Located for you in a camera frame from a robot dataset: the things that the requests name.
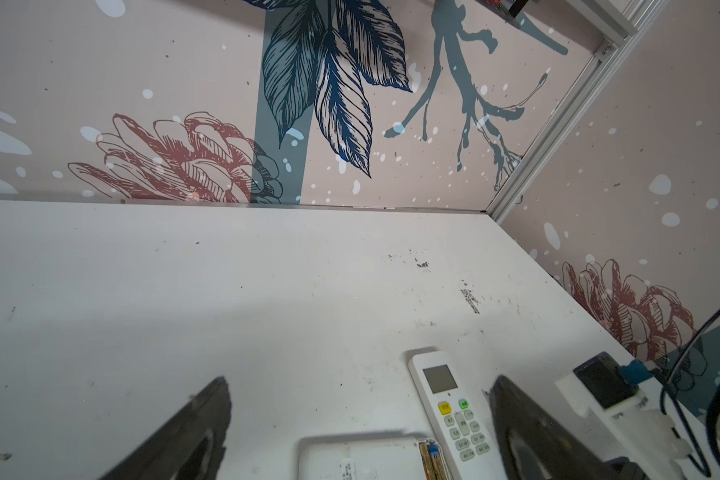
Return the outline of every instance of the black cable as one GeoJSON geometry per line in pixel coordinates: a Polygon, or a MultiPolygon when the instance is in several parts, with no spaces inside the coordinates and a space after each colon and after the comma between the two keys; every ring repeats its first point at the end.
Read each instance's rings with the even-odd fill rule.
{"type": "MultiPolygon", "coordinates": [[[[710,326],[718,319],[720,318],[720,308],[715,312],[714,315],[710,317],[710,319],[706,322],[704,322],[703,325],[701,325],[701,328],[699,328],[696,333],[693,334],[691,337],[691,340],[686,343],[684,346],[679,348],[680,350],[680,356],[677,357],[677,360],[675,361],[675,365],[672,367],[672,370],[670,370],[669,376],[666,378],[666,381],[664,385],[661,387],[661,394],[659,395],[659,407],[661,408],[661,412],[666,415],[666,408],[664,407],[664,397],[668,394],[667,386],[672,384],[672,379],[677,375],[677,372],[680,370],[682,363],[685,361],[685,359],[688,357],[688,355],[691,352],[691,348],[693,347],[693,344],[696,343],[696,341],[701,338],[701,335],[707,331],[710,326]]],[[[672,398],[672,404],[675,406],[675,410],[677,410],[677,414],[680,417],[680,421],[682,423],[682,427],[686,430],[686,433],[688,434],[688,437],[691,440],[691,444],[693,445],[693,449],[696,450],[696,454],[699,456],[700,462],[697,462],[696,459],[689,455],[688,459],[691,460],[691,463],[694,467],[696,467],[699,472],[701,472],[702,475],[705,477],[712,476],[712,472],[710,471],[710,466],[706,462],[706,458],[704,457],[704,454],[701,451],[701,447],[699,447],[699,443],[696,440],[696,436],[693,435],[693,432],[691,431],[691,427],[688,425],[688,420],[686,419],[685,414],[682,412],[682,408],[680,408],[680,404],[677,401],[677,388],[675,388],[674,393],[670,394],[670,398],[672,398]]],[[[680,434],[675,430],[674,428],[672,431],[675,433],[675,436],[680,438],[680,434]]],[[[717,437],[714,439],[708,438],[709,442],[712,443],[712,441],[717,442],[717,437]]]]}
{"type": "Polygon", "coordinates": [[[720,385],[706,412],[706,439],[717,465],[720,466],[720,447],[717,445],[717,419],[720,417],[720,385]]]}

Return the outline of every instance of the remote control screen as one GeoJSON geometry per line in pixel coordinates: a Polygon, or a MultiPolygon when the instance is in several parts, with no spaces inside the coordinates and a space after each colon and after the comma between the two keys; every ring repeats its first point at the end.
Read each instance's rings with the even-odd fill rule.
{"type": "Polygon", "coordinates": [[[432,389],[432,393],[440,393],[458,387],[447,365],[433,366],[431,369],[424,369],[424,376],[427,377],[427,383],[429,383],[429,388],[432,389]]]}

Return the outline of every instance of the blue branch illustration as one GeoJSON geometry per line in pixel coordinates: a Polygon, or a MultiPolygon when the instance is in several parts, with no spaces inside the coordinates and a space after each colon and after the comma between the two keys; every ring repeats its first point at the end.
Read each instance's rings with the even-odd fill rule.
{"type": "MultiPolygon", "coordinates": [[[[464,114],[464,128],[461,131],[461,138],[456,150],[456,170],[461,170],[461,151],[469,147],[469,134],[472,125],[480,132],[482,138],[488,142],[491,151],[494,154],[494,163],[497,165],[496,181],[494,189],[498,190],[502,184],[502,178],[508,177],[518,166],[521,156],[509,150],[501,136],[499,129],[490,120],[491,117],[499,117],[504,120],[518,120],[524,112],[523,104],[527,102],[547,81],[547,74],[543,74],[537,87],[523,101],[508,107],[498,107],[485,100],[472,83],[472,76],[464,60],[461,52],[461,44],[459,39],[464,42],[482,42],[488,48],[489,53],[493,53],[498,46],[498,41],[494,38],[490,30],[485,29],[480,32],[470,33],[464,30],[462,22],[466,18],[466,9],[463,5],[457,6],[455,0],[435,0],[432,10],[432,27],[435,31],[434,48],[433,48],[433,66],[432,76],[430,77],[427,87],[422,93],[420,99],[413,108],[408,112],[401,125],[393,126],[384,133],[386,138],[394,138],[400,135],[410,124],[411,120],[424,108],[422,119],[422,140],[427,139],[427,110],[432,95],[437,87],[443,71],[440,62],[440,54],[443,46],[445,47],[446,58],[450,68],[451,77],[453,77],[461,94],[461,112],[464,114]],[[480,105],[482,114],[478,116],[476,105],[480,105]]],[[[523,32],[528,33],[534,38],[539,39],[542,43],[563,54],[567,50],[562,45],[552,41],[548,37],[543,36],[538,28],[536,28],[524,16],[523,32]]]]}

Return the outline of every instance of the metal frame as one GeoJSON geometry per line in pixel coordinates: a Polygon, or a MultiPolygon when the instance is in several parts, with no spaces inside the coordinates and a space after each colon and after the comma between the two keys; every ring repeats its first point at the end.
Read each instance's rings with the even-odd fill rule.
{"type": "Polygon", "coordinates": [[[520,200],[523,193],[557,152],[557,149],[560,148],[635,46],[640,43],[650,24],[668,2],[669,0],[637,0],[634,5],[630,6],[630,14],[626,16],[630,23],[635,25],[636,33],[629,37],[622,48],[615,47],[607,40],[598,47],[592,59],[566,93],[563,101],[560,102],[555,114],[531,143],[517,169],[507,178],[498,194],[485,209],[485,213],[496,223],[501,224],[509,215],[512,207],[520,200]]]}

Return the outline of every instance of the blue leaf illustration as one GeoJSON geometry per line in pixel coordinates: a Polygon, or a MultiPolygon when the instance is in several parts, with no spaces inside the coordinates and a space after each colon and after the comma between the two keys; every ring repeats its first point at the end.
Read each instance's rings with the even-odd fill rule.
{"type": "Polygon", "coordinates": [[[265,10],[272,10],[274,8],[283,7],[295,7],[299,4],[304,3],[305,0],[246,0],[249,4],[254,7],[264,8],[265,10]]]}
{"type": "Polygon", "coordinates": [[[326,32],[318,72],[315,116],[331,148],[371,176],[371,108],[362,90],[355,58],[335,29],[326,32]]]}
{"type": "Polygon", "coordinates": [[[365,81],[408,88],[403,33],[378,0],[336,0],[336,23],[365,81]]]}
{"type": "Polygon", "coordinates": [[[326,28],[314,0],[291,10],[277,25],[264,53],[264,96],[280,142],[315,99],[319,43],[326,28]]]}

